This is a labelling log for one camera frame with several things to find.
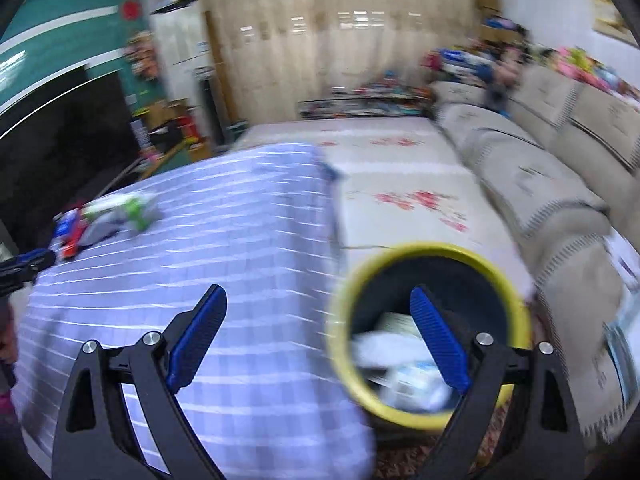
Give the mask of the white plastic yogurt cup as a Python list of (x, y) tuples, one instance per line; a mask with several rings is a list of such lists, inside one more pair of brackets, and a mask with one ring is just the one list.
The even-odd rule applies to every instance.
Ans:
[(431, 362), (414, 362), (390, 368), (378, 390), (390, 408), (409, 413), (435, 413), (446, 408), (452, 388)]

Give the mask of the white green plastic bottle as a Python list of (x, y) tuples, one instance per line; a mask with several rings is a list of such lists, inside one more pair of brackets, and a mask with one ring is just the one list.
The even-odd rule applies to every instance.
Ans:
[(158, 195), (140, 191), (108, 194), (88, 203), (82, 210), (82, 216), (89, 222), (95, 222), (106, 214), (138, 232), (145, 231), (163, 218)]

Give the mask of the pale green carton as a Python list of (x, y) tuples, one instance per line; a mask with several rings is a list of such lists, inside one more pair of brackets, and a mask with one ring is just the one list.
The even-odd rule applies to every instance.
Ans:
[(396, 312), (384, 312), (378, 319), (375, 329), (405, 336), (421, 336), (411, 315)]

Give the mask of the yellow rimmed black trash bin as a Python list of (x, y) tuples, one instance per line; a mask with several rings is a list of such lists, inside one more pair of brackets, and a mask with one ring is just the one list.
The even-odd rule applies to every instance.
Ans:
[(438, 304), (462, 317), (469, 328), (487, 332), (516, 348), (532, 342), (530, 314), (506, 276), (475, 252), (451, 244), (420, 242), (384, 250), (361, 263), (338, 286), (330, 303), (328, 352), (352, 400), (373, 426), (408, 434), (440, 434), (457, 396), (440, 411), (410, 413), (383, 403), (352, 356), (352, 340), (374, 330), (386, 312), (407, 314), (413, 287), (425, 284)]

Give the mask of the blue checkered tablecloth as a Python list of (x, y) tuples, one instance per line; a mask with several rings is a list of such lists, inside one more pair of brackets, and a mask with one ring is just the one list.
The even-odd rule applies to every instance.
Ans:
[(80, 346), (132, 344), (227, 293), (224, 322), (178, 400), (230, 479), (367, 479), (374, 437), (326, 356), (331, 180), (306, 144), (263, 146), (138, 184), (160, 220), (40, 275), (18, 324), (13, 399), (50, 452)]

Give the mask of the blue tissue pack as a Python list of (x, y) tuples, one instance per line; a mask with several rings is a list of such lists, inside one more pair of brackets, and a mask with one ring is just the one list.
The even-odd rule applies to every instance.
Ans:
[(81, 209), (74, 208), (60, 214), (55, 220), (54, 237), (66, 240), (72, 234), (76, 221), (81, 217)]

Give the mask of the floral floor mat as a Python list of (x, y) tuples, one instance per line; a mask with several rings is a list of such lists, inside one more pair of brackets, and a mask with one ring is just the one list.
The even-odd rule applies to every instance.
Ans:
[(249, 128), (233, 147), (281, 143), (316, 146), (336, 172), (335, 210), (349, 269), (395, 246), (447, 243), (490, 261), (523, 299), (533, 295), (533, 279), (506, 224), (430, 120), (279, 122)]

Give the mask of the beige sectional sofa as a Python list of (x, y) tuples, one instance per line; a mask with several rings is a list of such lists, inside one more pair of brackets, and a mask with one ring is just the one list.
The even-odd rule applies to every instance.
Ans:
[(487, 92), (432, 84), (436, 119), (506, 222), (534, 281), (534, 313), (560, 358), (588, 448), (613, 442), (639, 397), (614, 325), (639, 276), (606, 244), (639, 241), (639, 113), (589, 84), (525, 66), (503, 113)]

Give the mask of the black flat television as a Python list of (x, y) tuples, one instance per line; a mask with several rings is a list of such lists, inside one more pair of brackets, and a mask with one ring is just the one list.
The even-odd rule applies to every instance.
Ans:
[(56, 96), (1, 133), (1, 223), (20, 250), (46, 247), (54, 218), (98, 197), (139, 159), (118, 73)]

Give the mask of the black tower fan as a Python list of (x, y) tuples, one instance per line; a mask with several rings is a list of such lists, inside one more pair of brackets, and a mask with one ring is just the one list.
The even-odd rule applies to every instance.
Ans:
[(233, 142), (231, 122), (215, 71), (211, 67), (199, 67), (195, 77), (215, 143), (230, 145)]

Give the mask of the low shelf with toys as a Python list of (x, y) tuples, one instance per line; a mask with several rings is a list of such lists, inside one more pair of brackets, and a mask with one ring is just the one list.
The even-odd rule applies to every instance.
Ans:
[(434, 93), (429, 88), (411, 87), (395, 78), (383, 78), (357, 88), (333, 87), (320, 98), (300, 100), (300, 119), (433, 116)]

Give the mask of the artificial flower bouquet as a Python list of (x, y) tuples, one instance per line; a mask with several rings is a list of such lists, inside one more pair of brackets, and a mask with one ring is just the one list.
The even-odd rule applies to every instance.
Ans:
[(153, 37), (149, 30), (142, 30), (131, 36), (125, 48), (126, 59), (138, 79), (154, 81), (160, 78)]

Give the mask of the pile of plush toys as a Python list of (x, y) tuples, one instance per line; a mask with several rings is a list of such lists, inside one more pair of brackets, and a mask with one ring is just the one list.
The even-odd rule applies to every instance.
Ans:
[(480, 106), (506, 114), (508, 97), (524, 84), (526, 70), (541, 66), (562, 77), (588, 84), (633, 108), (639, 89), (578, 47), (549, 48), (530, 41), (529, 31), (498, 16), (484, 21), (471, 47), (434, 49), (421, 65), (434, 81), (464, 84), (480, 90)]

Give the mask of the white standing air conditioner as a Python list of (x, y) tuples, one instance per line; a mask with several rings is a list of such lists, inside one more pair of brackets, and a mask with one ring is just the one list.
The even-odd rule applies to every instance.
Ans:
[(200, 77), (213, 70), (203, 7), (193, 1), (168, 12), (150, 16), (151, 30), (160, 63), (160, 80), (168, 101), (186, 100), (203, 136), (212, 134), (205, 110)]

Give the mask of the beige lace curtain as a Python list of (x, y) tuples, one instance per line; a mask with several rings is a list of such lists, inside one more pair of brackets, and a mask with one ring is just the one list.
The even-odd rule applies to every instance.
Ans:
[(297, 116), (301, 100), (391, 70), (418, 76), (423, 55), (461, 44), (474, 0), (203, 0), (236, 110), (252, 124)]

